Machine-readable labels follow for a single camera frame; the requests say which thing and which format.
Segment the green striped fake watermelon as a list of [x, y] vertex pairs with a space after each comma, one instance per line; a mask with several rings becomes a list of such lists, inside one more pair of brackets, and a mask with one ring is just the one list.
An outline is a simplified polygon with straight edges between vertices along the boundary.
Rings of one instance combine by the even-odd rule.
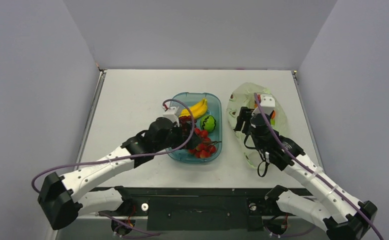
[[217, 121], [212, 115], [205, 115], [200, 120], [200, 128], [202, 130], [207, 131], [208, 133], [212, 133], [217, 126]]

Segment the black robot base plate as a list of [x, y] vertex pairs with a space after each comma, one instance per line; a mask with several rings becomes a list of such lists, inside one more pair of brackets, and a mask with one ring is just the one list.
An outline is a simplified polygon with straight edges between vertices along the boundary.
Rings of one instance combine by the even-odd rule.
[[120, 187], [123, 204], [101, 214], [147, 221], [149, 231], [261, 231], [267, 219], [285, 217], [267, 202], [270, 188]]

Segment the light green plastic bag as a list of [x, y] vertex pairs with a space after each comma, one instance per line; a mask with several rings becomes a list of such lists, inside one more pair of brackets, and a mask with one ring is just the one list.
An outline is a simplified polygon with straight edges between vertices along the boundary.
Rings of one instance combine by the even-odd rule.
[[[249, 109], [254, 109], [256, 106], [256, 101], [254, 100], [254, 93], [260, 94], [269, 94], [272, 95], [275, 99], [276, 106], [274, 111], [276, 111], [275, 120], [270, 120], [272, 128], [283, 136], [288, 137], [290, 135], [290, 128], [287, 116], [283, 110], [283, 107], [278, 102], [277, 98], [272, 94], [272, 92], [261, 85], [257, 85], [251, 82], [245, 82], [236, 88], [228, 101], [226, 109], [226, 117], [228, 119], [229, 125], [232, 129], [236, 126], [237, 116], [241, 107], [248, 107]], [[244, 156], [244, 159], [252, 168], [257, 168], [261, 163], [261, 158], [256, 150], [247, 149], [244, 146], [245, 134], [240, 131], [234, 132], [235, 137], [237, 138], [238, 144], [241, 146], [241, 150]]]

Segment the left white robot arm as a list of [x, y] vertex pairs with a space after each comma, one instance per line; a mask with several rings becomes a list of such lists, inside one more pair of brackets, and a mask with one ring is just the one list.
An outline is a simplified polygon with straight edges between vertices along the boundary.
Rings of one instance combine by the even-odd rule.
[[60, 230], [78, 216], [110, 211], [126, 215], [132, 201], [125, 196], [122, 186], [101, 188], [100, 184], [116, 175], [135, 169], [157, 155], [166, 155], [180, 149], [193, 149], [202, 142], [192, 122], [179, 125], [159, 117], [148, 129], [130, 137], [115, 150], [94, 162], [82, 162], [80, 168], [58, 175], [49, 170], [38, 192], [38, 203], [51, 228]]

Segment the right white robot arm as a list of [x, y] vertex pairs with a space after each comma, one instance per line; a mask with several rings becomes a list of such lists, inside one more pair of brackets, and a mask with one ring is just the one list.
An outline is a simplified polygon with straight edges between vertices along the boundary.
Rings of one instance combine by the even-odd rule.
[[298, 216], [325, 231], [331, 240], [360, 240], [369, 229], [382, 236], [374, 225], [377, 206], [338, 186], [297, 143], [271, 127], [271, 117], [264, 110], [241, 107], [230, 110], [229, 115], [235, 119], [233, 130], [242, 135], [243, 145], [251, 137], [251, 150], [259, 154], [266, 167], [276, 166], [314, 197], [309, 200], [276, 185], [264, 197], [268, 212]]

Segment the teal plastic tub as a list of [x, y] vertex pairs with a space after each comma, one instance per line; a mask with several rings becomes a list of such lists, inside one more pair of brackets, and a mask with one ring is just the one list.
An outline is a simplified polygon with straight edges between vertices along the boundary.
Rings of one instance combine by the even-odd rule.
[[[213, 155], [212, 157], [206, 158], [206, 159], [199, 159], [195, 158], [193, 155], [190, 155], [188, 153], [188, 149], [181, 149], [178, 151], [174, 151], [169, 154], [169, 156], [178, 162], [186, 163], [186, 164], [201, 164], [213, 161], [216, 159], [219, 154], [221, 153], [221, 150], [223, 148], [222, 140], [223, 140], [223, 128], [222, 128], [222, 105], [221, 101], [213, 94], [211, 93], [191, 93], [191, 92], [181, 92], [178, 93], [173, 97], [174, 99], [177, 99], [183, 103], [185, 103], [188, 107], [194, 106], [196, 103], [201, 101], [203, 98], [206, 98], [208, 101], [208, 110], [205, 115], [212, 115], [216, 119], [216, 128], [213, 132], [210, 133], [210, 138], [213, 140], [218, 140], [220, 143], [217, 147], [217, 153]], [[200, 122], [201, 118], [198, 118], [195, 120], [196, 128], [201, 129]]]

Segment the red yellow fake lychee bunch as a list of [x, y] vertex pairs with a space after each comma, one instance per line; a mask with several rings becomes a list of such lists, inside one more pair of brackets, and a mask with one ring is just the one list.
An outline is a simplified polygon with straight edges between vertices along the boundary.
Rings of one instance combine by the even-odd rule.
[[196, 159], [206, 159], [214, 156], [218, 151], [219, 140], [211, 139], [211, 134], [204, 129], [195, 128], [194, 133], [200, 137], [201, 143], [196, 147], [190, 148], [187, 152]]

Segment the yellow fake fruit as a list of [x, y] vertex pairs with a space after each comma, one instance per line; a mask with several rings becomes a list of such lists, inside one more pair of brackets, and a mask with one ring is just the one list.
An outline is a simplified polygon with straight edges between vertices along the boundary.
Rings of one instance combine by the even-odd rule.
[[[208, 100], [206, 98], [203, 98], [201, 101], [199, 101], [195, 105], [189, 107], [189, 110], [191, 111], [191, 113], [195, 119], [201, 118], [208, 111]], [[191, 115], [186, 108], [184, 108], [181, 111], [181, 114], [179, 115], [180, 118], [181, 117], [190, 117], [190, 116]]]

